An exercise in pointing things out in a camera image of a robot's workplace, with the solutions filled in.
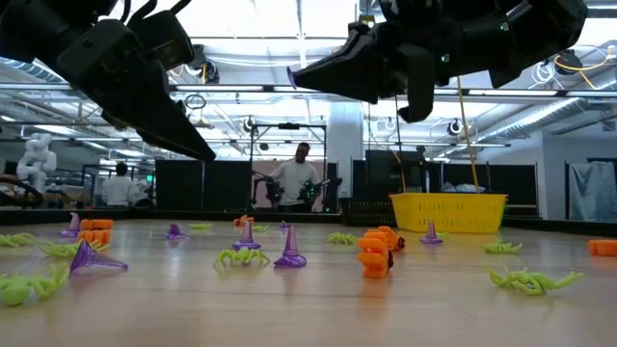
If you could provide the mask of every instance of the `white robot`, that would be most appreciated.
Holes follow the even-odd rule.
[[[56,153],[49,150],[49,134],[32,134],[26,141],[26,152],[17,163],[17,179],[26,180],[40,193],[45,191],[47,173],[56,170]]]

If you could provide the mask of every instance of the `yellow plastic crate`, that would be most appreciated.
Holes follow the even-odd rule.
[[[425,232],[429,221],[437,231],[496,233],[507,196],[455,193],[404,193],[390,197],[399,228]]]

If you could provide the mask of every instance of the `wooden floor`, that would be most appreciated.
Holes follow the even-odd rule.
[[[73,277],[48,301],[0,307],[0,345],[93,346],[614,346],[617,258],[591,258],[582,236],[506,229],[520,255],[488,255],[490,236],[454,235],[408,248],[390,277],[365,280],[355,247],[324,243],[331,232],[363,229],[297,225],[308,266],[298,270],[212,264],[237,240],[230,223],[191,240],[167,242],[168,223],[117,222],[108,252],[128,272]],[[57,239],[65,225],[0,227]],[[274,260],[284,236],[256,236]],[[0,273],[41,271],[48,259],[26,247],[0,249]],[[496,288],[486,266],[524,266],[560,278],[586,277],[546,297]]]

